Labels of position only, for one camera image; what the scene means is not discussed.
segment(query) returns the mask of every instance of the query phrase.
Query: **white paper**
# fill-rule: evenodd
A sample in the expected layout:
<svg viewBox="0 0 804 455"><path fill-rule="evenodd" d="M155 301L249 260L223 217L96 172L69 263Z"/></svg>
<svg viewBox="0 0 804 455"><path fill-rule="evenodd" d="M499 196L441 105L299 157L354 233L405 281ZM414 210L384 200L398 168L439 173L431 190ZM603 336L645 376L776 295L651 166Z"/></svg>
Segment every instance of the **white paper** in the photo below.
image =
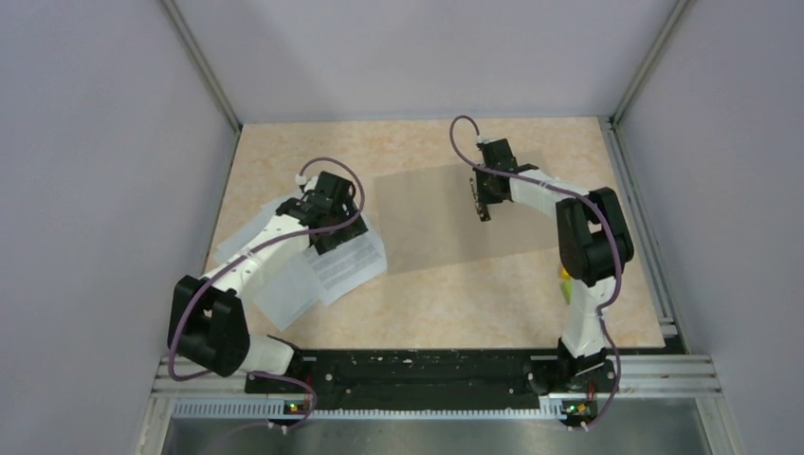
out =
<svg viewBox="0 0 804 455"><path fill-rule="evenodd" d="M263 211L218 246L212 256L222 264L243 249L274 215L288 197L276 198L263 205ZM255 304L280 331L284 331L317 300L331 305L340 297L376 277L388 268L385 246L365 217L369 229L321 256L313 247L294 256L263 289L257 291Z"/></svg>
<svg viewBox="0 0 804 455"><path fill-rule="evenodd" d="M319 256L316 249L304 251L315 273L319 298L327 306L356 287L388 269L385 246L376 230L366 220L369 230L355 239Z"/></svg>

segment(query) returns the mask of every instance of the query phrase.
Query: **white wall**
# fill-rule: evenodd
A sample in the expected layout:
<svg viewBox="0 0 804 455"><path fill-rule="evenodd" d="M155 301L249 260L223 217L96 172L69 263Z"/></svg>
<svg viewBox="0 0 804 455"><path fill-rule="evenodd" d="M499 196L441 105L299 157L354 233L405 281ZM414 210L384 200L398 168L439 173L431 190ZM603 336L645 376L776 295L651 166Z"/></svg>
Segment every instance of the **white wall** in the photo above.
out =
<svg viewBox="0 0 804 455"><path fill-rule="evenodd" d="M674 0L179 0L243 122L610 114Z"/></svg>
<svg viewBox="0 0 804 455"><path fill-rule="evenodd" d="M14 0L0 140L0 453L132 453L231 131L156 0Z"/></svg>
<svg viewBox="0 0 804 455"><path fill-rule="evenodd" d="M686 339L747 452L801 453L804 3L700 1L626 119Z"/></svg>

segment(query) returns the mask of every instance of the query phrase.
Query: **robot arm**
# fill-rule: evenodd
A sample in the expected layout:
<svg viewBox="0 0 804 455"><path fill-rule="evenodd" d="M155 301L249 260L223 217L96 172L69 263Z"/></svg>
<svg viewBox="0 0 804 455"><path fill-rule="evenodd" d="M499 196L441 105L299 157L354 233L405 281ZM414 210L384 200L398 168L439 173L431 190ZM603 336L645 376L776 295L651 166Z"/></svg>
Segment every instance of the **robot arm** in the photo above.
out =
<svg viewBox="0 0 804 455"><path fill-rule="evenodd" d="M272 337L248 333L243 300L253 300L283 268L285 263L309 246L324 254L367 231L357 218L341 229L308 235L296 235L254 251L256 246L288 234L338 225L355 215L355 188L349 180L331 173L313 177L303 188L301 199L283 202L240 252L200 279L184 277L175 287L168 346L178 322L191 298L204 284L237 258L245 257L210 286L193 307L180 334L177 353L221 376L235 371L261 371L285 374L295 354L294 349Z"/></svg>
<svg viewBox="0 0 804 455"><path fill-rule="evenodd" d="M506 139L478 144L487 168L531 177L547 185L491 175L475 170L475 205L481 221L491 219L488 204L505 200L530 206L557 220L561 262L573 279L570 317L559 340L559 351L573 359L575 370L593 367L604 358L605 338L598 321L597 307L606 302L614 290L612 249L602 231L592 232L590 224L599 220L577 198L551 190L555 187L586 195L604 214L617 243L622 264L633 257L623 212L612 189L588 191L562 182L533 165L520 166Z"/></svg>

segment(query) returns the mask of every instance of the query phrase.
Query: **cable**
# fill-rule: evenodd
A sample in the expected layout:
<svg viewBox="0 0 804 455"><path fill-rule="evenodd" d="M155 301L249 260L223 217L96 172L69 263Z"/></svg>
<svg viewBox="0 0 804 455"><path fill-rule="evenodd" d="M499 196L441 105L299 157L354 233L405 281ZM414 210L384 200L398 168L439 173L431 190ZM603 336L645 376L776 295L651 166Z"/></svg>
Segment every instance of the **cable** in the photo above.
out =
<svg viewBox="0 0 804 455"><path fill-rule="evenodd" d="M283 431L290 431L292 429L296 429L296 428L300 427L301 425L303 425L304 421L306 421L310 417L310 414L313 413L313 410L315 410L316 405L318 404L319 396L316 394L316 391L314 391L312 387L308 386L307 384L301 382L298 379L294 379L292 377L287 377L287 376L279 376L277 374L264 373L264 372L248 372L248 374L250 374L252 376L262 377L262 378L265 378L265 379L272 379L272 380L275 380L275 381L287 382L289 384L293 384L293 385L296 385L296 386L299 386L299 387L303 388L305 391L307 391L307 393L310 394L310 409L304 414L304 416L301 418L301 420L299 420L295 424L291 425L290 427L284 428ZM249 429L249 428L269 428L269 429L271 429L271 428L273 428L273 424L270 423L270 422L268 422L268 423L266 423L266 422L248 422L248 423L242 424L239 427L235 427L235 428L227 431L220 438L212 441L208 446L204 447L204 449L201 450L198 453L198 455L205 455L205 454L209 453L210 450L212 450L213 448L215 448L217 446L220 446L221 443L226 441L226 439L230 438L232 435L234 435L236 433L239 433L239 432L241 432L241 431L243 431L245 429Z"/></svg>
<svg viewBox="0 0 804 455"><path fill-rule="evenodd" d="M542 180L538 180L536 178L526 177L524 175L519 175L516 173L506 173L503 171L489 169L467 158L463 153L461 153L461 150L458 148L458 144L455 143L455 134L454 134L455 124L458 122L458 120L461 119L467 120L469 123L472 124L472 126L475 129L475 135L477 137L480 137L480 127L478 127L478 124L474 120L474 118L465 115L461 115L454 118L452 120L452 123L449 125L449 143L452 144L452 150L466 164L483 173L490 173L492 175L498 175L500 177L506 177L506 178L514 178L524 182L532 183L534 185L539 185L543 188L546 188L547 190L555 191L578 199L580 202L586 205L592 211L592 213L594 213L594 216L597 217L597 220L600 222L600 226L602 227L603 232L606 234L606 239L609 241L609 246L612 248L612 257L614 259L614 290L612 292L612 296L609 297L608 300L606 300L604 303L601 303L600 305L597 305L596 312L597 312L597 318L600 321L600 330L601 332L603 332L603 337L605 337L606 340L609 341L609 344L612 346L612 351L614 352L614 364L617 367L616 368L617 371L614 377L614 384L612 387L612 392L609 394L609 398L606 399L606 403L603 404L603 408L600 410L597 416L592 420L592 422L588 423L585 427L587 430L592 429L592 427L594 427L597 424L597 421L600 420L600 418L603 417L603 415L606 414L606 412L608 412L609 407L611 406L612 401L614 400L614 396L616 395L617 390L619 389L620 372L622 371L620 350L617 348L617 345L614 344L614 340L612 339L612 336L609 334L609 330L606 328L606 322L603 320L603 310L612 306L614 304L614 301L617 300L617 297L620 295L620 290L622 288L622 282L623 282L623 265L622 262L620 261L620 255L617 249L617 243L614 240L612 227L609 226L609 222L608 220L606 220L606 217L603 216L603 212L601 212L600 209L598 209L597 206L591 200L589 200L588 197L582 194L578 194L575 191L565 190L563 188L556 187L554 185L551 185Z"/></svg>

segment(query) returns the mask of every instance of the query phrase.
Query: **beige marble surface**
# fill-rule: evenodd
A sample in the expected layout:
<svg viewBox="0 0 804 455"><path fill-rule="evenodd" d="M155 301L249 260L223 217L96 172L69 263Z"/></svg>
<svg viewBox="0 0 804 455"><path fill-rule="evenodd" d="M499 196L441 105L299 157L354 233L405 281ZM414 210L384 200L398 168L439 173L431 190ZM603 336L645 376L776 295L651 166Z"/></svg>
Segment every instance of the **beige marble surface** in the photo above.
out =
<svg viewBox="0 0 804 455"><path fill-rule="evenodd" d="M551 173L565 181L617 188L596 118L478 121L485 137L507 137L515 154L542 153ZM213 245L256 216L263 203L293 191L299 168L320 155L345 161L360 176L367 192L365 213L381 232L374 178L458 162L449 147L448 125L448 120L246 125ZM456 136L465 153L479 159L468 123L457 127ZM214 265L210 260L208 268ZM284 332L251 304L248 325L252 333L308 348L555 347L568 313L558 266L553 248L384 274L329 307L316 304ZM664 345L638 258L627 265L623 292L607 322L619 345Z"/></svg>

